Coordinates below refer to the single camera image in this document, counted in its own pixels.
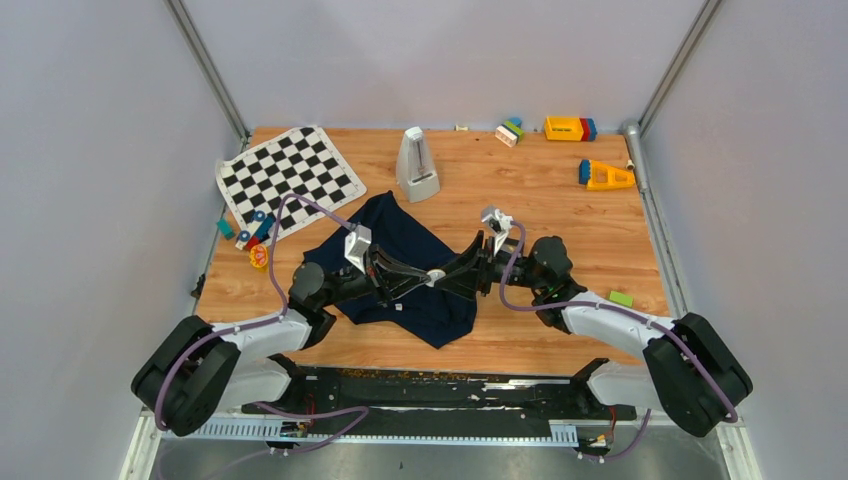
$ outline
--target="small toy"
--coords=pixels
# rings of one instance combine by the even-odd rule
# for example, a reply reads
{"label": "small toy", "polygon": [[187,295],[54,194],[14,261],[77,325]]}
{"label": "small toy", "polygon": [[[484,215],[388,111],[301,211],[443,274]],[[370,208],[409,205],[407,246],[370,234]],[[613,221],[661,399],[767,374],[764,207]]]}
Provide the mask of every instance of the small toy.
{"label": "small toy", "polygon": [[615,290],[610,290],[609,300],[625,307],[633,307],[633,297]]}
{"label": "small toy", "polygon": [[524,130],[522,130],[518,125],[512,123],[511,121],[505,121],[502,126],[510,132],[514,133],[518,137],[519,142],[524,138]]}
{"label": "small toy", "polygon": [[236,233],[233,231],[233,229],[230,227],[230,224],[227,223],[225,219],[222,218],[218,220],[217,225],[218,230],[221,231],[221,234],[224,235],[224,238],[226,238],[227,240],[236,236]]}
{"label": "small toy", "polygon": [[633,172],[586,158],[580,162],[577,180],[580,185],[586,185],[586,190],[615,190],[636,185]]}
{"label": "small toy", "polygon": [[591,118],[546,117],[545,137],[548,140],[593,142],[598,137],[598,130]]}
{"label": "small toy", "polygon": [[495,138],[504,142],[506,146],[512,148],[518,143],[518,135],[512,133],[510,129],[504,127],[503,125],[499,126],[495,129]]}
{"label": "small toy", "polygon": [[248,243],[256,237],[256,243],[262,241],[262,237],[265,233],[268,232],[268,229],[271,228],[271,225],[274,224],[275,217],[271,214],[266,214],[261,210],[257,210],[253,212],[251,216],[250,223],[247,224],[247,228],[239,233],[238,238],[236,239],[236,248],[239,250],[250,250]]}
{"label": "small toy", "polygon": [[254,245],[251,247],[250,265],[260,272],[268,271],[268,249],[265,248],[265,245]]}

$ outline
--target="checkered mat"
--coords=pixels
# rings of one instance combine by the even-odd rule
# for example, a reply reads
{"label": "checkered mat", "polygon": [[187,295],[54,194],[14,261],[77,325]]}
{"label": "checkered mat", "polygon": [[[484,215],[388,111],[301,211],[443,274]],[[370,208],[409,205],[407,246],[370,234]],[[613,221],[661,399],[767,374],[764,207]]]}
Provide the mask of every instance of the checkered mat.
{"label": "checkered mat", "polygon": [[[276,216],[281,197],[289,192],[330,211],[365,194],[365,185],[321,128],[293,128],[228,162],[219,162],[215,177],[242,230],[256,211]],[[321,216],[313,207],[292,199],[283,207],[277,238]]]}

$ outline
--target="green toy block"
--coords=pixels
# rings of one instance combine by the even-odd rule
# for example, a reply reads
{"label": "green toy block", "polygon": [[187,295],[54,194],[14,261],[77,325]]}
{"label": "green toy block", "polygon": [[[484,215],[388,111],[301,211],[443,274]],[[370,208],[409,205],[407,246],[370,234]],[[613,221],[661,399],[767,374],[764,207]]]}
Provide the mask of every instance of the green toy block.
{"label": "green toy block", "polygon": [[625,307],[633,307],[633,297],[621,292],[616,292],[615,290],[610,290],[609,300],[610,302],[615,302],[619,305],[624,305]]}
{"label": "green toy block", "polygon": [[519,142],[522,138],[524,138],[524,130],[522,130],[518,125],[510,122],[509,120],[505,121],[503,125],[504,127],[506,127],[507,130],[511,131],[515,134],[515,136],[518,137]]}
{"label": "green toy block", "polygon": [[223,218],[218,220],[218,230],[221,231],[221,233],[224,235],[224,238],[226,238],[227,240],[236,236],[236,233],[233,231],[232,228],[230,228],[230,224],[227,223],[227,221]]}

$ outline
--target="dark blue cloth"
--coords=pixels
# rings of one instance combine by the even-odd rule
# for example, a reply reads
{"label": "dark blue cloth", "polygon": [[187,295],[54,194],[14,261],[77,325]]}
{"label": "dark blue cloth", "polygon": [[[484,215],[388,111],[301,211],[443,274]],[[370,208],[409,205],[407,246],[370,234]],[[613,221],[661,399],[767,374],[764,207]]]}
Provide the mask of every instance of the dark blue cloth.
{"label": "dark blue cloth", "polygon": [[[404,212],[392,192],[368,199],[350,221],[371,229],[371,241],[392,258],[422,270],[440,267],[456,257],[447,245]],[[305,252],[306,262],[336,271],[349,265],[344,258],[347,230],[339,228],[320,247]],[[402,310],[395,308],[402,305]],[[477,302],[429,287],[418,287],[383,307],[371,296],[336,305],[355,324],[392,321],[430,345],[441,348],[474,326]]]}

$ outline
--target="yellow toy block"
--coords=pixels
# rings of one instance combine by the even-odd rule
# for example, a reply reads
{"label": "yellow toy block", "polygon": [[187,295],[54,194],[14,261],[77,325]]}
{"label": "yellow toy block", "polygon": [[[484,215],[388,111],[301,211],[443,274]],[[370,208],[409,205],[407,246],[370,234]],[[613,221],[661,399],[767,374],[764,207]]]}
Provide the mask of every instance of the yellow toy block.
{"label": "yellow toy block", "polygon": [[265,245],[255,245],[250,249],[250,265],[260,272],[268,271],[268,249]]}
{"label": "yellow toy block", "polygon": [[594,142],[598,136],[595,121],[591,118],[546,117],[545,137],[548,140],[569,142]]}
{"label": "yellow toy block", "polygon": [[586,190],[616,190],[636,185],[636,176],[633,172],[584,158],[580,162],[578,181],[586,185]]}

